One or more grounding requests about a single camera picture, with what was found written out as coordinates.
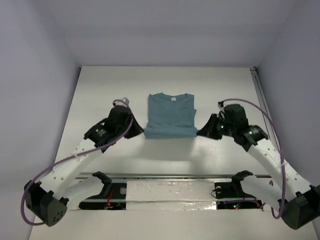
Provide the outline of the teal blue t-shirt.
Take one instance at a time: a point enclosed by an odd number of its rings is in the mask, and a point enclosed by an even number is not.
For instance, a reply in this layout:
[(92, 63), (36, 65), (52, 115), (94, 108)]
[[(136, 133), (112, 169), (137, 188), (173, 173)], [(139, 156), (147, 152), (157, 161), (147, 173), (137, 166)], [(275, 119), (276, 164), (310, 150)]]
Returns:
[(167, 95), (150, 94), (147, 99), (147, 124), (144, 129), (146, 139), (195, 138), (195, 96), (184, 93)]

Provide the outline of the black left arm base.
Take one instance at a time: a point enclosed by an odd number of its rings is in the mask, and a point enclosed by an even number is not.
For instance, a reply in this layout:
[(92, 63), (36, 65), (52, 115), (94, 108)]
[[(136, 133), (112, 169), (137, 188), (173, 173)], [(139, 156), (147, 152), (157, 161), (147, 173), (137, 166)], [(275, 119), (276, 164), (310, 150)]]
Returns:
[(91, 194), (79, 203), (81, 210), (126, 210), (127, 182), (113, 182), (98, 171), (92, 174), (102, 184), (97, 194)]

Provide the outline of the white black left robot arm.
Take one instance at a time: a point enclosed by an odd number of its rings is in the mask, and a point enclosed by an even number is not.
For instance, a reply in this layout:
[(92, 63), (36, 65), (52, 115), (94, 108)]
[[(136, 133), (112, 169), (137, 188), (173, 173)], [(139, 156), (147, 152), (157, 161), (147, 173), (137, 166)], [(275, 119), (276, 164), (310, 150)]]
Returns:
[(31, 179), (25, 186), (20, 214), (31, 226), (56, 225), (68, 210), (92, 196), (110, 199), (112, 180), (101, 171), (75, 185), (72, 182), (93, 161), (121, 138), (130, 139), (143, 133), (129, 104), (113, 101), (108, 117), (93, 125), (70, 156), (55, 162)]

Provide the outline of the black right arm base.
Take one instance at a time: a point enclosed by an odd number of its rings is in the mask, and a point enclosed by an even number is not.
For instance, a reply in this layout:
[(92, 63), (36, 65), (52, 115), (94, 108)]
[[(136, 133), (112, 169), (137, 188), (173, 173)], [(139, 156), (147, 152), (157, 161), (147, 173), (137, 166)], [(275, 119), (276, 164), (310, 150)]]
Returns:
[(262, 201), (245, 193), (241, 186), (241, 181), (252, 175), (252, 172), (244, 170), (232, 176), (229, 182), (215, 182), (210, 194), (216, 200), (216, 208), (218, 210), (262, 210), (264, 207)]

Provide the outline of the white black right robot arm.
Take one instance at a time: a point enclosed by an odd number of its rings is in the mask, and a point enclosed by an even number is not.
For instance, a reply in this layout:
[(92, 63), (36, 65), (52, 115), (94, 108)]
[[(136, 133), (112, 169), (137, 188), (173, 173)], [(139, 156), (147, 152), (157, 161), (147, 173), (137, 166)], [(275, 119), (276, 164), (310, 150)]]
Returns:
[(320, 216), (320, 187), (303, 178), (284, 159), (280, 148), (275, 147), (267, 133), (258, 125), (251, 125), (240, 104), (218, 103), (219, 113), (211, 114), (198, 136), (212, 140), (231, 137), (236, 144), (253, 157), (266, 170), (272, 184), (264, 183), (248, 170), (231, 177), (230, 182), (216, 182), (212, 191), (217, 200), (248, 196), (257, 198), (278, 212), (291, 229), (298, 230)]

